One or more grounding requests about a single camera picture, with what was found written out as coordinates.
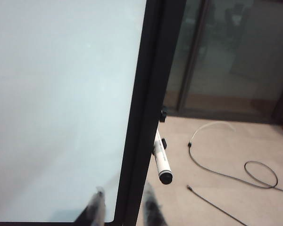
cable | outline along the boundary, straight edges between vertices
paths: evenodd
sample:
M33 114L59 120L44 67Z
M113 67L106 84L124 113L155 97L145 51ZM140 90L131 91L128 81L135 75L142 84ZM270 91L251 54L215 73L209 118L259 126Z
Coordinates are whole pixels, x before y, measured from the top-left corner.
M238 220L237 218L233 217L231 214L225 212L224 210L220 209L219 207L215 206L213 203L209 202L208 200L206 200L205 198L203 198L202 196L198 195L196 192L194 192L194 190L187 185L187 188L194 193L194 195L196 195L197 197L201 198L203 201L206 201L208 204L214 206L216 209L220 210L221 212L225 213L226 215L228 215L229 217L233 218L234 220L238 221L240 224L247 226L245 223L243 223L242 221Z
M256 180L257 182L259 182L260 184L264 185L264 186L259 186L259 185L256 185L256 184L253 184L253 183L250 183L248 181L245 181L245 180L242 180L240 178L236 178L236 177L233 177L233 176L230 176L230 175L227 175L227 174L223 174L223 173L219 173L217 171L213 171L209 168L206 168L204 166L202 166L201 164L199 164L195 159L194 157L192 156L192 153L191 153L191 146L192 146L192 140L195 138L196 134L202 130L203 128L205 127L208 127L208 126L212 126L212 125L215 125L215 124L225 124L225 125L228 125L232 130L236 131L236 129L228 122L225 122L225 121L214 121L214 122L210 122L210 123L207 123L205 125L202 125L200 126L192 135L189 143L188 143L188 147L189 147L189 155L190 155L190 158L192 159L192 161L197 165L199 166L200 168L202 168L203 170L206 170L208 172L211 172L211 173L215 173L217 175L220 175L220 176L223 176L223 177L227 177L227 178L230 178L230 179L233 179L233 180L237 180L241 183L244 183L244 184L247 184L247 185L250 185L252 187L256 187L256 188L261 188L261 189L275 189L275 190L278 190L278 191L281 191L283 192L283 189L281 188L277 188L276 186L278 185L278 176L276 175L276 173L267 165L259 162L259 161L247 161L245 164L244 164L244 170L246 171L246 173L251 177L253 178L254 180ZM254 163L254 164L258 164L258 165L261 165L261 166L264 166L266 169L268 169L270 172L272 172L272 174L274 175L275 177L275 184L274 185L270 185L270 184L267 184L261 180L259 180L258 178L256 178L254 175L252 175L246 168L247 164L248 163ZM193 189L188 185L187 188L192 191L196 196L198 196L199 198L201 198L202 200L206 201L207 203L209 203L210 205L214 206L215 208L217 208L218 210L220 210L221 212L223 212L224 214L230 216L231 218L233 218L234 220L238 221L239 223L241 223L242 225L246 225L244 224L243 222L241 222L240 220L236 219L235 217L233 217L232 215L230 215L229 213L225 212L224 210L220 209L219 207L217 207L216 205L210 203L208 200L204 199L203 197L201 197L200 195L198 195L197 193L195 193L193 191Z

black frame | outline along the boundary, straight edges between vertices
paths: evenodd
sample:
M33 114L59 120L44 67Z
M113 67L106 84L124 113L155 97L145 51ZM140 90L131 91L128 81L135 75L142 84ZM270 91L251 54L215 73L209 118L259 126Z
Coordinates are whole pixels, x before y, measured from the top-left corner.
M277 101L271 117L255 116L247 113L231 113L231 112L214 112L201 111L197 109L185 108L189 87L193 77L193 71L197 62L200 42L202 39L205 21L207 18L211 0L202 0L200 2L199 14L196 21L193 40L191 43L190 52L187 58L187 65L184 70L183 81L181 84L179 96L177 98L176 107L169 108L169 115L177 117L191 117L202 119L226 120L226 121L245 121L255 123L283 124L283 91Z
M147 0L125 140L115 218L106 226L134 226L186 0ZM0 222L0 226L90 225L76 222Z

black cable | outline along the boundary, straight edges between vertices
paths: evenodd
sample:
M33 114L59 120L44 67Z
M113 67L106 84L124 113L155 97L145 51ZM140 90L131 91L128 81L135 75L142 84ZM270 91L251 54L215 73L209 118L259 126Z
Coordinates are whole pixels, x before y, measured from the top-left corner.
M194 190L187 185L187 188L194 193L194 195L198 196L199 198L201 198L203 201L206 201L208 204L214 206L216 209L220 210L221 212L225 213L226 215L228 215L229 217L233 218L234 220L238 221L240 224L247 226L245 223L243 223L242 221L238 220L237 218L233 217L231 214L225 212L224 210L220 209L219 207L215 206L213 203L209 202L208 200L206 200L205 198L201 197L200 195L198 195L196 192L194 192Z
M192 145L191 142L189 142L188 147L189 147L189 155L190 155L190 158L191 158L192 161L193 161L197 166L199 166L200 168L202 168L202 169L204 169L204 170L206 170L206 171L208 171L208 172L218 174L218 175L220 175L220 176L224 176L224 177L227 177L227 178L230 178L230 179L237 180L237 181L239 181L239 182L241 182L241 183L244 183L244 184L247 184L247 185L256 187L256 188L261 188L261 189L270 189L270 188L273 188L273 189L276 189L276 190L278 190L278 191L283 192L283 189L280 189L280 188L277 188L277 187L276 187L276 186L278 185L278 176L277 176L276 173L275 173L270 167L268 167L267 165L265 165L265 164L263 164L263 163L261 163L261 162L259 162L259 161L247 161L247 162L244 164L244 170L246 171L246 173L247 173L251 178L253 178L254 180L256 180L257 182L259 182L259 183L265 185L265 186L259 186L259 185L250 183L250 182L248 182L248 181L242 180L242 179L240 179L240 178L236 178L236 177L233 177L233 176L230 176L230 175L227 175L227 174L223 174L223 173L219 173L219 172L213 171L213 170L211 170L211 169L208 169L208 168L206 168L206 167L200 165L200 164L193 158L193 156L192 156L192 154L191 154L191 145ZM256 178L255 176L253 176L253 175L246 169L246 165L247 165L248 163L255 163L255 164L258 164L258 165L261 165L261 166L264 166L265 168L267 168L267 169L268 169L269 171L271 171L272 174L274 175L275 180L276 180L276 183L275 183L274 185L270 185L270 184L267 184L267 183L265 183L265 182L259 180L259 179Z
M283 192L283 189L280 189L280 188L277 188L277 187L276 187L276 186L278 185L278 181L279 181L279 180L278 180L278 176L276 175L276 173L275 173L269 166L267 166L267 165L265 165L265 164L263 164L263 163L261 163L261 162L259 162L259 161L247 161L247 162L244 164L244 170L246 171L246 173L247 173L251 178L253 178L254 180L256 180L257 182L259 182L259 183L265 185L265 186L259 186L259 185L250 183L250 182L248 182L248 181L242 180L242 179L240 179L240 178L236 178L236 177L233 177L233 176L230 176L230 175L227 175L227 174L223 174L223 173L219 173L219 172L213 171L213 170L211 170L211 169L208 169L208 168L206 168L206 167L200 165L200 164L193 158L193 156L192 156L192 154L191 154L191 146L192 146L192 143L189 142L189 143L188 143L188 147L189 147L189 155L190 155L190 158L191 158L192 161L193 161L197 166L199 166L200 168L202 168L202 169L204 169L204 170L206 170L206 171L208 171L208 172L215 173L215 174L217 174L217 175L223 176L223 177L227 177L227 178L230 178L230 179L237 180L237 181L239 181L239 182L241 182L241 183L244 183L244 184L247 184L247 185L256 187L256 188L261 188L261 189L270 189L270 188L273 188L273 189L276 189L276 190L278 190L278 191ZM264 166L264 167L267 168L269 171L271 171L272 174L273 174L274 177L275 177L275 180L276 180L275 184L274 184L274 185L267 184L267 183L265 183L265 182L259 180L258 178L256 178L254 175L252 175L252 174L247 170L247 168L246 168L246 165L247 165L248 163L255 163L255 164ZM194 192L193 189L192 189L189 185L187 185L187 188L188 188L191 192L193 192L196 196L198 196L198 197L201 198L202 200L206 201L206 202L209 203L210 205L214 206L216 209L220 210L220 211L223 212L224 214L226 214L226 215L228 215L229 217L233 218L234 220L238 221L240 224L247 226L245 223L241 222L240 220L238 220L237 218L235 218L235 217L232 216L231 214L225 212L224 210L222 210L222 209L220 209L219 207L217 207L216 205L212 204L211 202L209 202L209 201L206 200L205 198L201 197L199 194L197 194L196 192Z

tiled floor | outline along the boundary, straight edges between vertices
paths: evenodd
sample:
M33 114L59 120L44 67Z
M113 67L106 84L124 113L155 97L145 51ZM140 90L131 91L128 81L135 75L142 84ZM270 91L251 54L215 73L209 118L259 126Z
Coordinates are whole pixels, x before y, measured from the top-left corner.
M218 207L251 226L283 226L283 192L258 189L209 173L196 166L188 156L187 143L192 133L209 120L167 117L159 125L167 140L166 153L173 172L173 182L163 185L158 178L154 157L147 180L153 185L161 210L170 226L240 225L210 206L189 190L193 189ZM244 122L214 125L201 130L194 138L193 156L204 166L249 182L244 163L260 161L271 167L283 188L283 131L279 126ZM250 165L258 178L273 183L272 175L258 165ZM137 226L142 226L142 210Z

whiteboard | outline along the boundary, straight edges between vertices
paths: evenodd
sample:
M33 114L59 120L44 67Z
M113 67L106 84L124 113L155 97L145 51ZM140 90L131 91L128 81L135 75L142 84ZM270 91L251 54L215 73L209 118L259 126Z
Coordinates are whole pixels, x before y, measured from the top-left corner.
M0 221L113 221L146 0L0 0Z

